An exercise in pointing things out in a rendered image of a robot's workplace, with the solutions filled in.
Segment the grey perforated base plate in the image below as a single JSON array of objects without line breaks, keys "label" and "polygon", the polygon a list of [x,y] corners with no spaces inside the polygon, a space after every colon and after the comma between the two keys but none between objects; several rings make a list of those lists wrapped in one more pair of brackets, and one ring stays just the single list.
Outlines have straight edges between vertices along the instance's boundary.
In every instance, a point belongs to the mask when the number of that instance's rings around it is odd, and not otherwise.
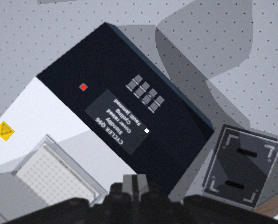
[{"label": "grey perforated base plate", "polygon": [[[223,124],[278,139],[278,0],[0,0],[0,118],[41,71],[115,25],[215,130],[168,195],[203,193]],[[172,38],[171,38],[172,37]]]}]

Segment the white benchtop thermal cycler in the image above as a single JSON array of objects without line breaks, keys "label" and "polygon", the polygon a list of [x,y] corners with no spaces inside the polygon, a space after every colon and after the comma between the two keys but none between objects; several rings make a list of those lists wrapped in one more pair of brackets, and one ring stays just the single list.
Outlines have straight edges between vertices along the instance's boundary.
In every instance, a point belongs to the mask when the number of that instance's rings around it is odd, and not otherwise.
[{"label": "white benchtop thermal cycler", "polygon": [[100,194],[123,174],[171,193],[215,132],[113,24],[36,75],[0,118],[0,224],[45,208],[13,177],[48,143]]}]

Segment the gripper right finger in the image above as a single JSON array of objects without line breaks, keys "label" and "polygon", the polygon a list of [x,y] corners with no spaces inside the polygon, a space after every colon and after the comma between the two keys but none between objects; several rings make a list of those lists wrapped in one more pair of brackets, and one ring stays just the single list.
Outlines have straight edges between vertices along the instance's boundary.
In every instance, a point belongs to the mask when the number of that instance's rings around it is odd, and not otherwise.
[{"label": "gripper right finger", "polygon": [[184,197],[183,205],[171,202],[145,174],[134,177],[136,224],[278,224],[278,219],[198,194]]}]

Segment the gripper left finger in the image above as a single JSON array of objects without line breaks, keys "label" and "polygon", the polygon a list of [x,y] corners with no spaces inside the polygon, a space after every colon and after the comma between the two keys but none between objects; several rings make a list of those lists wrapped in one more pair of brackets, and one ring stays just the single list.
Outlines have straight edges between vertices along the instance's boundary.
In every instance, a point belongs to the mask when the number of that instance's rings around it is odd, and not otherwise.
[{"label": "gripper left finger", "polygon": [[109,193],[93,207],[88,199],[73,197],[2,224],[136,224],[134,174],[123,175]]}]

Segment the grey pcr plate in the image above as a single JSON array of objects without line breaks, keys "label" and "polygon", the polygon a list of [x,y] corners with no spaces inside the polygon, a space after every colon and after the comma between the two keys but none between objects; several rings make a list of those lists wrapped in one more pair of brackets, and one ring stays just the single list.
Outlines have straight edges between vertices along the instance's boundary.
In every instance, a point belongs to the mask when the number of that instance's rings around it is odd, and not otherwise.
[{"label": "grey pcr plate", "polygon": [[13,178],[45,207],[73,197],[91,203],[100,194],[47,142]]}]

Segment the black rectangular frame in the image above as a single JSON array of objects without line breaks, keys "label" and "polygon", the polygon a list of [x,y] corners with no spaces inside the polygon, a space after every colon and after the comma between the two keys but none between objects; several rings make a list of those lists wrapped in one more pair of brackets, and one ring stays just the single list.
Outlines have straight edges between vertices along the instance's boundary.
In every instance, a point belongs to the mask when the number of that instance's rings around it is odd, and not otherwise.
[{"label": "black rectangular frame", "polygon": [[203,193],[256,209],[278,155],[277,140],[223,124]]}]

